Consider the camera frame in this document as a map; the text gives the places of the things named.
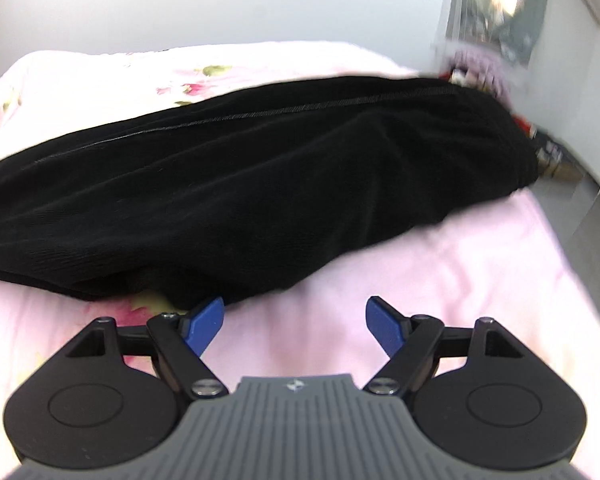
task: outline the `floral bedsheet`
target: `floral bedsheet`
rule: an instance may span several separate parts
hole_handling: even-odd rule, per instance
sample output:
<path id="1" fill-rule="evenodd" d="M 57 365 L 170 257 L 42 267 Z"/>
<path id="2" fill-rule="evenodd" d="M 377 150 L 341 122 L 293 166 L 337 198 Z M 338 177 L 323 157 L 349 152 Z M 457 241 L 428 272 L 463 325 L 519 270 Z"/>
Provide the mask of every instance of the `floral bedsheet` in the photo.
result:
<path id="1" fill-rule="evenodd" d="M 0 160 L 75 130 L 245 86 L 344 73 L 413 74 L 337 43 L 30 54 L 0 80 Z M 232 306 L 203 359 L 231 389 L 242 376 L 351 373 L 363 384 L 386 361 L 365 326 L 366 299 L 376 294 L 406 315 L 453 326 L 480 316 L 502 322 L 584 400 L 589 421 L 573 463 L 600 480 L 600 316 L 528 190 L 345 254 L 290 290 Z M 2 427 L 14 389 L 93 318 L 133 325 L 170 310 L 150 292 L 86 303 L 0 282 L 0 478 L 18 464 Z M 128 364 L 150 371 L 142 358 Z"/>

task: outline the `black towel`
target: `black towel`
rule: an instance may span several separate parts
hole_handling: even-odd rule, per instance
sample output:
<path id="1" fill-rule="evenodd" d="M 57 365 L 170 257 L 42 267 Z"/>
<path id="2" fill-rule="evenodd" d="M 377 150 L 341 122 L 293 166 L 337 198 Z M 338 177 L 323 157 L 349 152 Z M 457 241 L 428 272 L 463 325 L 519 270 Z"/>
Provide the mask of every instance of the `black towel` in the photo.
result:
<path id="1" fill-rule="evenodd" d="M 509 113 L 472 89 L 360 76 L 245 89 L 1 161 L 0 279 L 236 301 L 537 174 Z"/>

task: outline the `gray floor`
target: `gray floor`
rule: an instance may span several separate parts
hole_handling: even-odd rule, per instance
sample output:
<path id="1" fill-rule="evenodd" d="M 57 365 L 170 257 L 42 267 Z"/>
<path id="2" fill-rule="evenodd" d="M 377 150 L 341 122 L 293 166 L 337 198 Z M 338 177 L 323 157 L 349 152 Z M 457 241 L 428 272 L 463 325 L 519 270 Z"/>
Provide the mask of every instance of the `gray floor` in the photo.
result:
<path id="1" fill-rule="evenodd" d="M 539 180 L 532 191 L 554 228 L 564 253 L 600 312 L 600 194 L 585 179 L 577 186 Z"/>

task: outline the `metal screw head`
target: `metal screw head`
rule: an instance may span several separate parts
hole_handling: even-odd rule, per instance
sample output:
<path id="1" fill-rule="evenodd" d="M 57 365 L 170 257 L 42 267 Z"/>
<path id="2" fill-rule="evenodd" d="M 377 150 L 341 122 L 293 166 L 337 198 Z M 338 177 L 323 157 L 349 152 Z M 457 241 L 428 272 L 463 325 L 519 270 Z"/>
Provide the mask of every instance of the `metal screw head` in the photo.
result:
<path id="1" fill-rule="evenodd" d="M 191 385 L 191 391 L 199 397 L 215 397 L 222 390 L 224 386 L 216 379 L 200 379 Z"/>
<path id="2" fill-rule="evenodd" d="M 393 395 L 400 389 L 400 384 L 389 377 L 377 377 L 369 383 L 367 389 L 376 395 Z"/>

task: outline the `logo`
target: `logo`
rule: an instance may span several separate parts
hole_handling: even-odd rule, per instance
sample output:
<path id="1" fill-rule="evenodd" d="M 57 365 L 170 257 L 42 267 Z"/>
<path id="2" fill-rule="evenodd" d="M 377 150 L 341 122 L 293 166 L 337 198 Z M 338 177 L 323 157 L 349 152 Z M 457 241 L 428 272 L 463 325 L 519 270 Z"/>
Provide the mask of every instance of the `logo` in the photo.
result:
<path id="1" fill-rule="evenodd" d="M 286 387 L 291 390 L 293 393 L 299 392 L 302 390 L 306 384 L 304 384 L 300 379 L 294 379 L 293 381 L 289 381 L 286 384 Z"/>

